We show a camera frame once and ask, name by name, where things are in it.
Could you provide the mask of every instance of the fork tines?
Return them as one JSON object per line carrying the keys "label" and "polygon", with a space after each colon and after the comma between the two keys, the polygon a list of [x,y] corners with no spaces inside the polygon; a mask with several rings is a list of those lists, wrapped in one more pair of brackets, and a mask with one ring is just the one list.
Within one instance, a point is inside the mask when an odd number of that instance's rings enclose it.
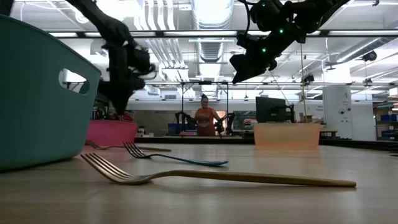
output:
{"label": "fork tines", "polygon": [[80,155],[90,166],[112,182],[122,183],[123,180],[132,177],[132,175],[117,168],[115,165],[93,153]]}
{"label": "fork tines", "polygon": [[127,151],[135,158],[144,159],[147,157],[133,142],[123,142]]}

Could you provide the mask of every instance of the table surface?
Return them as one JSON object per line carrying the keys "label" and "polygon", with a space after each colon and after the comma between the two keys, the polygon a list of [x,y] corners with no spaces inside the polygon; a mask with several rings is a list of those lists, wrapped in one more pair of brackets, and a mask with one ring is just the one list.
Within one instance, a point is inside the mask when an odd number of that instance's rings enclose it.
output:
{"label": "table surface", "polygon": [[240,145],[158,145],[173,156],[229,160],[209,168],[166,158],[97,152],[131,174],[170,169],[303,175],[357,181],[356,189],[164,177],[140,186],[111,184],[80,157],[0,174],[0,223],[397,223],[398,158],[388,152],[321,146],[312,151]]}

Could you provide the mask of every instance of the fork handle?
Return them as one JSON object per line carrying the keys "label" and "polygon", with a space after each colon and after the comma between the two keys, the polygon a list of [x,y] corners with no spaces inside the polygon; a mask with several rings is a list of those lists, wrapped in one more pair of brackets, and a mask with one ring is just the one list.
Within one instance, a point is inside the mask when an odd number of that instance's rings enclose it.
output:
{"label": "fork handle", "polygon": [[265,184],[289,184],[289,185],[308,185],[321,187],[356,187],[356,182],[347,180],[331,180],[311,177],[299,177],[289,175],[256,174],[243,172],[214,172],[196,170],[171,170],[160,173],[159,177],[193,177],[213,180],[231,180],[240,182],[254,182]]}
{"label": "fork handle", "polygon": [[150,155],[150,156],[161,156],[161,157],[165,157],[165,158],[169,158],[169,159],[175,159],[175,160],[178,160],[178,161],[188,162],[188,163],[191,163],[191,164],[201,165],[201,166],[222,166],[222,165],[228,163],[228,161],[198,161],[198,160],[194,160],[194,159],[184,159],[184,158],[168,156],[168,155],[163,155],[163,154],[153,154],[153,155]]}

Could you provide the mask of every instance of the computer monitor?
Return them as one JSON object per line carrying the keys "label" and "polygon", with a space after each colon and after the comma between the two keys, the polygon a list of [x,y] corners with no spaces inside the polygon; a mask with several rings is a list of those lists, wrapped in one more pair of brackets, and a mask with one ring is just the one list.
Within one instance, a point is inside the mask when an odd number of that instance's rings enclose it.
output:
{"label": "computer monitor", "polygon": [[256,117],[258,123],[286,122],[286,102],[283,99],[256,97]]}

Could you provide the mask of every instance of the red dress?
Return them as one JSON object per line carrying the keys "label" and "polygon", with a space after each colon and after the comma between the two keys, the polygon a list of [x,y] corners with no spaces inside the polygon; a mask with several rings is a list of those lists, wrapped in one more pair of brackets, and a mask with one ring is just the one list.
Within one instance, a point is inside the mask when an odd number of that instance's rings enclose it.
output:
{"label": "red dress", "polygon": [[199,136],[215,136],[213,109],[200,108],[197,110],[197,132]]}

